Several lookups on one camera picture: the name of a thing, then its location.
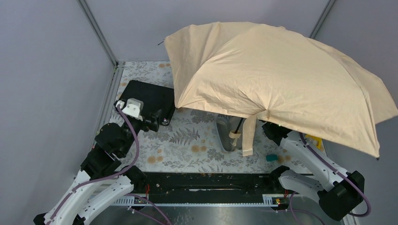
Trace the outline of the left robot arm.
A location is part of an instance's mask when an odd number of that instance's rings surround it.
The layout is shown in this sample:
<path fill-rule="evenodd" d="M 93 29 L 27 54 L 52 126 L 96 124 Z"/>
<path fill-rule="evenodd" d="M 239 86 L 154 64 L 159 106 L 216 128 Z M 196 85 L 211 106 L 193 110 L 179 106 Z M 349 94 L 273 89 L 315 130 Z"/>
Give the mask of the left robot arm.
<path fill-rule="evenodd" d="M 161 110 L 143 120 L 123 109 L 125 122 L 104 125 L 95 137 L 95 145 L 80 166 L 72 185 L 47 213 L 33 219 L 36 225 L 89 225 L 114 201 L 132 191 L 149 192 L 146 175 L 135 162 L 117 172 L 120 158 L 126 157 L 139 131 L 158 131 Z"/>

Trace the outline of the beige umbrella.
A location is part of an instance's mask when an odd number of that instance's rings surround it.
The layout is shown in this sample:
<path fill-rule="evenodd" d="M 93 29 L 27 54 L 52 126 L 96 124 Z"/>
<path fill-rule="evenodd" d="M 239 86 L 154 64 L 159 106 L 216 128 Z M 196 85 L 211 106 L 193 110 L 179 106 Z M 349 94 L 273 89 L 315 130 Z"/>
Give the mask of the beige umbrella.
<path fill-rule="evenodd" d="M 383 81 L 335 48 L 252 22 L 189 25 L 165 37 L 176 108 L 257 120 L 379 157 L 376 125 L 398 114 Z"/>

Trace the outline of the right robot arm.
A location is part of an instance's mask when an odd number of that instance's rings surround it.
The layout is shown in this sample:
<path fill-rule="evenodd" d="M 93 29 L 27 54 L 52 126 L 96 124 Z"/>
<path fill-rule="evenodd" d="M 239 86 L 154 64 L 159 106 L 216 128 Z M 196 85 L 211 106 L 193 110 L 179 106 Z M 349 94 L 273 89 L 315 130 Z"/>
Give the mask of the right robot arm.
<path fill-rule="evenodd" d="M 360 172 L 349 172 L 319 153 L 303 133 L 270 122 L 265 123 L 262 129 L 268 139 L 288 150 L 313 175 L 310 178 L 282 165 L 271 175 L 284 189 L 317 202 L 324 213 L 335 221 L 346 215 L 355 216 L 352 210 L 362 202 L 366 203 L 367 210 L 361 217 L 370 214 L 371 205 L 364 194 L 365 179 Z"/>

